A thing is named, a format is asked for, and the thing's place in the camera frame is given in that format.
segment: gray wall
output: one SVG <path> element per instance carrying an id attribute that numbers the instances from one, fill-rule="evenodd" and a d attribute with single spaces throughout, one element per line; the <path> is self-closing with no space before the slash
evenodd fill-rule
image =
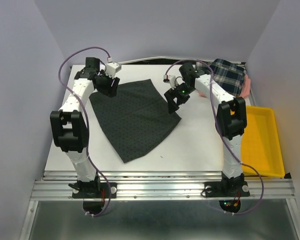
<path id="1" fill-rule="evenodd" d="M 64 90 L 63 55 L 32 0 L 0 0 L 0 240 L 19 238 Z"/>
<path id="2" fill-rule="evenodd" d="M 300 210 L 300 0 L 281 0 L 247 62 L 257 104 L 275 111 Z"/>
<path id="3" fill-rule="evenodd" d="M 65 56 L 97 45 L 109 50 L 117 61 L 153 56 L 247 61 L 279 3 L 279 0 L 34 1 Z M 71 63 L 82 64 L 82 59 L 74 58 Z"/>

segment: plaid cloth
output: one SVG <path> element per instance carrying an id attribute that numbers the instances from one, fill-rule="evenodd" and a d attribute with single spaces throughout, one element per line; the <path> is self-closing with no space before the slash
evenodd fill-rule
<path id="1" fill-rule="evenodd" d="M 197 62 L 195 66 L 197 71 L 210 74 L 208 68 L 202 63 Z M 214 60 L 210 64 L 210 68 L 213 70 L 214 80 L 228 93 L 239 97 L 244 84 L 245 69 L 220 58 Z"/>

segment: yellow tray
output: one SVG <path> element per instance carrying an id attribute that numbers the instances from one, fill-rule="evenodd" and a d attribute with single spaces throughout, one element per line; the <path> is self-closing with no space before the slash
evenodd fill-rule
<path id="1" fill-rule="evenodd" d="M 241 144 L 241 159 L 262 175 L 283 177 L 282 160 L 275 113 L 271 108 L 246 106 L 247 127 L 244 129 Z M 242 166 L 248 175 L 256 173 Z"/>

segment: white table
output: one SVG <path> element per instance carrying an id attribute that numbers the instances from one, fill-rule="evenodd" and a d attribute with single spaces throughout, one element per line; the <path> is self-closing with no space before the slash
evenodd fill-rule
<path id="1" fill-rule="evenodd" d="M 74 65 L 68 86 L 74 85 L 75 74 L 84 65 Z M 123 65 L 117 74 L 120 84 L 151 79 L 164 98 L 170 85 L 163 83 L 163 75 L 169 65 Z M 169 74 L 180 76 L 180 65 Z M 146 156 L 123 163 L 102 132 L 90 101 L 86 104 L 90 122 L 90 156 L 101 171 L 221 171 L 223 147 L 215 130 L 211 105 L 208 99 L 193 92 L 189 101 L 180 106 L 177 114 L 182 118 L 172 133 Z M 46 171 L 73 171 L 70 159 L 60 148 L 51 143 L 45 166 Z"/>

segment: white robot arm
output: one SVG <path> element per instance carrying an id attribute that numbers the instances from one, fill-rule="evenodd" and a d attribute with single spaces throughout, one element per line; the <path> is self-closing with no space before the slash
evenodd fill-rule
<path id="1" fill-rule="evenodd" d="M 164 94 L 168 102 L 169 113 L 179 109 L 190 98 L 194 90 L 201 91 L 210 100 L 210 88 L 212 86 L 212 98 L 214 108 L 217 109 L 217 119 L 221 136 L 225 144 L 241 159 L 241 141 L 244 129 L 247 126 L 246 103 L 241 97 L 236 98 L 227 93 L 214 80 L 210 82 L 211 76 L 204 72 L 197 72 L 191 63 L 184 63 L 179 69 L 183 83 L 179 84 L 174 75 L 164 75 L 163 81 L 170 83 L 171 88 Z M 209 182 L 207 197 L 230 197 L 237 191 L 241 196 L 247 196 L 249 192 L 242 191 L 246 186 L 241 164 L 233 157 L 226 145 L 223 144 L 223 168 L 221 182 Z"/>
<path id="2" fill-rule="evenodd" d="M 70 158 L 77 173 L 77 183 L 69 186 L 78 192 L 89 194 L 98 191 L 100 179 L 88 160 L 86 147 L 89 133 L 83 110 L 74 95 L 80 98 L 84 106 L 95 89 L 108 97 L 116 96 L 120 79 L 115 76 L 120 70 L 121 65 L 116 62 L 109 62 L 105 70 L 100 70 L 100 60 L 87 57 L 85 67 L 74 78 L 73 94 L 69 95 L 58 111 L 50 114 L 54 144 Z"/>

